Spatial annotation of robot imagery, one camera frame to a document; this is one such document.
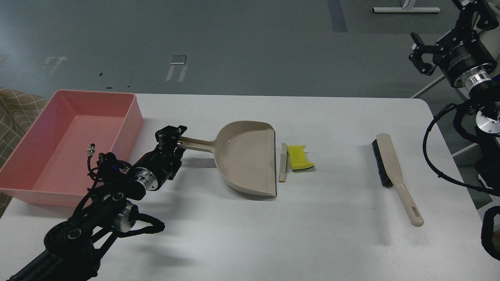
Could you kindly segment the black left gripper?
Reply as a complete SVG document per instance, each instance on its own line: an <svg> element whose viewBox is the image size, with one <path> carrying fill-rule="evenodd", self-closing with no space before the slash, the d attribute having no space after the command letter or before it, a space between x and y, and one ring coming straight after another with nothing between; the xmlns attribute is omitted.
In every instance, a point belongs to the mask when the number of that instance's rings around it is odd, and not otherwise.
<svg viewBox="0 0 500 281"><path fill-rule="evenodd" d="M134 164L134 180L146 191L159 190L179 171L186 151L179 147L180 137L186 130L186 126L166 126L156 131L156 147Z"/></svg>

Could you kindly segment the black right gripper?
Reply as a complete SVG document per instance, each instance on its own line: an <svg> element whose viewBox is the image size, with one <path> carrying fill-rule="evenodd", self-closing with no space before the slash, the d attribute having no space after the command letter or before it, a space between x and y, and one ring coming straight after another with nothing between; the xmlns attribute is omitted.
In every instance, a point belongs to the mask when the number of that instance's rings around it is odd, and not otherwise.
<svg viewBox="0 0 500 281"><path fill-rule="evenodd" d="M490 74L498 65L480 40L480 31L494 30L498 20L485 0L454 0L459 9L455 27L434 46L426 45L420 35L411 32L413 51L432 51L432 61L424 62L423 53L411 53L409 60L423 75L432 75L436 66L453 88L474 88L490 84Z"/></svg>

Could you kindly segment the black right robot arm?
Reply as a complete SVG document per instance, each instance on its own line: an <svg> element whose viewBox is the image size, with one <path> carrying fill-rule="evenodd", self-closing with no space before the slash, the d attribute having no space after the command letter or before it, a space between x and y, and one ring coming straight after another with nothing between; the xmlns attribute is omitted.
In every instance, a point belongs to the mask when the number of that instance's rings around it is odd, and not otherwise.
<svg viewBox="0 0 500 281"><path fill-rule="evenodd" d="M426 44L416 33L409 60L424 75L439 69L451 87L463 89L468 99L451 103L434 116L423 137L423 155L439 178L469 191L483 193L487 203L476 207L482 218L480 240L485 251L499 259L499 79L492 74L498 62L482 43L480 36L499 27L499 15L486 0L454 0L459 10L455 26L435 43ZM455 112L452 125L470 145L456 155L476 149L474 163L477 185L456 180L439 170L427 154L427 139L437 122Z"/></svg>

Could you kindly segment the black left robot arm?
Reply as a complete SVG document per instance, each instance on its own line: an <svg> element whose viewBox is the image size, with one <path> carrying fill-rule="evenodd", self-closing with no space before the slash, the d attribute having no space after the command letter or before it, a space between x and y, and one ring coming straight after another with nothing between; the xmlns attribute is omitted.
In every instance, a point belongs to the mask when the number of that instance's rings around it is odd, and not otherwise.
<svg viewBox="0 0 500 281"><path fill-rule="evenodd" d="M48 231L45 250L10 277L11 281L87 281L98 275L101 260L119 238L156 234L161 220L141 213L134 200L173 180L185 149L180 147L186 126L166 126L155 133L156 147L135 164L100 153L91 167L95 145L87 152L88 176L93 185L73 215Z"/></svg>

